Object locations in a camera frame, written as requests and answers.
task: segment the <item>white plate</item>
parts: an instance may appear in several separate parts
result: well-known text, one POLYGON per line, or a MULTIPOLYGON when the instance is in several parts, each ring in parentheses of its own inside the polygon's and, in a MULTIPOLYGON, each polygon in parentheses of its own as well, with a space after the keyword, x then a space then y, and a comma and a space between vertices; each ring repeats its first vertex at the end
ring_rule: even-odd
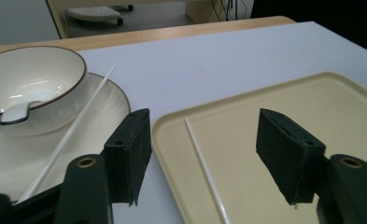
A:
MULTIPOLYGON (((92 92, 102 79, 97 75, 90 75, 92 92)), ((85 154, 99 154, 105 141, 129 112, 130 106, 124 92, 109 80, 38 192, 62 183, 66 166, 74 158, 85 154)), ((0 193, 7 194, 11 201, 18 200, 70 125, 71 123, 58 131, 39 136, 8 136, 0 133, 0 193)))

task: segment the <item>beige tray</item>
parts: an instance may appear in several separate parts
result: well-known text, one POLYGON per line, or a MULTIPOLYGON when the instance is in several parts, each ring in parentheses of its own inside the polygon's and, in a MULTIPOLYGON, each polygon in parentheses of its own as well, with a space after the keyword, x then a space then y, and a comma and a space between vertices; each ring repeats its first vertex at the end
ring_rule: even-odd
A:
POLYGON ((222 219, 184 118, 233 224, 318 223, 318 199, 296 209, 289 206, 256 154, 261 107, 298 122, 327 146, 326 157, 341 153, 367 161, 367 91, 332 73, 166 115, 152 127, 153 147, 187 223, 222 219))

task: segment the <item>bowl rim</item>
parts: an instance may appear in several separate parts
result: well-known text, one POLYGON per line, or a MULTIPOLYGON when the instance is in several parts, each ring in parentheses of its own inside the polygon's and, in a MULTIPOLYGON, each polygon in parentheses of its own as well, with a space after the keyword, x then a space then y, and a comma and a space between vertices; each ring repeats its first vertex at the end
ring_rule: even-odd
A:
POLYGON ((88 74, 88 71, 87 71, 87 63, 85 62, 84 58, 78 54, 76 51, 72 50, 72 49, 67 49, 67 48, 62 48, 62 47, 57 47, 57 46, 46 46, 46 45, 39 45, 39 46, 29 46, 29 47, 21 47, 21 48, 16 48, 16 49, 8 49, 8 50, 5 50, 3 52, 0 52, 0 55, 1 54, 5 54, 5 53, 9 53, 11 51, 16 51, 16 50, 22 50, 22 49, 34 49, 34 48, 44 48, 44 49, 63 49, 63 50, 67 50, 67 51, 70 51, 70 52, 73 52, 74 54, 76 54, 80 59, 81 61, 83 61, 84 63, 84 71, 83 71, 83 74, 81 74, 81 77, 80 79, 75 83, 75 85, 73 85, 69 90, 65 91, 63 94, 49 100, 49 101, 46 101, 42 104, 39 104, 39 105, 35 105, 33 107, 30 107, 29 110, 35 110, 35 109, 38 109, 40 107, 43 107, 45 105, 50 105, 52 103, 54 103, 55 101, 58 101, 59 99, 65 97, 65 95, 67 95, 69 92, 71 92, 73 89, 75 89, 83 80, 84 80, 84 77, 88 74))

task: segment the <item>white object on floor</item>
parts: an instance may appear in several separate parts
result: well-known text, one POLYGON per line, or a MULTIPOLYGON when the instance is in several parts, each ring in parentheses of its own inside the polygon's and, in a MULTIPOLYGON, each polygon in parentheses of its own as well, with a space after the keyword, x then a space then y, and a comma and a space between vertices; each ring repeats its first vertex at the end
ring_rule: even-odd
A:
POLYGON ((67 9, 69 16, 80 21, 113 21, 122 24, 122 17, 118 11, 110 7, 78 7, 67 9))

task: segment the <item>cable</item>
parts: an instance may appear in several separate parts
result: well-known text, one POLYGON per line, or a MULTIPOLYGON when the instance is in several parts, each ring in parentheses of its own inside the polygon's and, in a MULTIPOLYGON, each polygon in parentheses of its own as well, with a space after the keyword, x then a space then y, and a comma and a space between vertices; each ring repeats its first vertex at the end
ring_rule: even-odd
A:
POLYGON ((221 11, 223 10, 224 13, 224 9, 223 9, 223 4, 219 4, 219 15, 221 15, 221 11))
POLYGON ((216 9, 215 9, 215 2, 214 2, 214 0, 211 0, 211 1, 212 1, 213 11, 215 12, 216 17, 218 17, 218 21, 220 21, 220 16, 219 16, 218 12, 217 12, 217 11, 216 11, 216 9))
MULTIPOLYGON (((245 2, 243 0, 240 0, 240 2, 242 3, 242 5, 244 6, 245 8, 245 13, 244 13, 244 17, 241 19, 241 20, 244 20, 247 18, 247 5, 245 4, 245 2)), ((231 15, 230 13, 230 10, 229 10, 229 18, 233 21, 234 18, 233 16, 231 15)), ((235 0, 235 19, 238 20, 238 5, 237 5, 237 0, 235 0)))
POLYGON ((229 20, 230 8, 233 8, 232 0, 227 1, 226 21, 229 20))

